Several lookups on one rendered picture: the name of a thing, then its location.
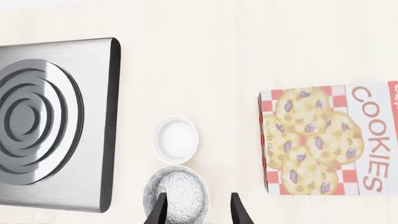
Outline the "patterned black bowl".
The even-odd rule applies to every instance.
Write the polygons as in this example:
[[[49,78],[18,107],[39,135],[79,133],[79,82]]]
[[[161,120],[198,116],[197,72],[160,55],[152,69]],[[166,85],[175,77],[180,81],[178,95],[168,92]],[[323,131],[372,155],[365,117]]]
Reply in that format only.
[[[167,194],[165,224],[205,224],[209,207],[208,190],[202,179],[184,166],[158,170],[144,188],[143,207],[149,215],[161,193]]]

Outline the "white ramekin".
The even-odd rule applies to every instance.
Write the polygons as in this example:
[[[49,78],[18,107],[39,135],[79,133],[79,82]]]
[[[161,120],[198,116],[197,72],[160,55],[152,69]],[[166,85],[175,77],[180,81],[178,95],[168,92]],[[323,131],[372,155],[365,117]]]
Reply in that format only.
[[[173,116],[159,122],[152,133],[155,155],[166,164],[184,164],[198,149],[198,133],[191,121]]]

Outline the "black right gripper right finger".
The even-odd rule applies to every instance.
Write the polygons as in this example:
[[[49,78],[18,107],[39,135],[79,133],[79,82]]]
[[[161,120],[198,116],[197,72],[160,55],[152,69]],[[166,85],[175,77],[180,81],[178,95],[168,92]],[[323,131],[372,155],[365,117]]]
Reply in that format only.
[[[236,192],[231,194],[230,209],[233,224],[254,224]]]

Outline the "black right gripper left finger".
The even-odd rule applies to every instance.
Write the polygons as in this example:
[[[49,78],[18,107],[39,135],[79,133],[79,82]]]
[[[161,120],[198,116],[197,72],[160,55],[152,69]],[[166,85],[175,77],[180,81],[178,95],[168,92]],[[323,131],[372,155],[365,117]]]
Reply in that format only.
[[[162,192],[147,217],[145,224],[165,224],[167,218],[167,207],[167,194]]]

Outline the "flat stove plate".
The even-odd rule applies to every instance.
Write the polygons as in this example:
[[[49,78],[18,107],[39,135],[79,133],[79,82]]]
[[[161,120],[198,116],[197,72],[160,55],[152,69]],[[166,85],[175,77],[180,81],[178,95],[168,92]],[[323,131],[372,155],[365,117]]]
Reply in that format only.
[[[0,46],[0,205],[111,204],[121,44]]]

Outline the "printed cookies box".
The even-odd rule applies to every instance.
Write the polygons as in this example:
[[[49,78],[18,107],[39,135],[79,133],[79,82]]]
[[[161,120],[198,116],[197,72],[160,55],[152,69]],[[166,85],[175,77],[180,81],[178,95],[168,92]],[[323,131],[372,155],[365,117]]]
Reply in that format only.
[[[258,98],[271,195],[398,195],[398,81],[276,89]]]

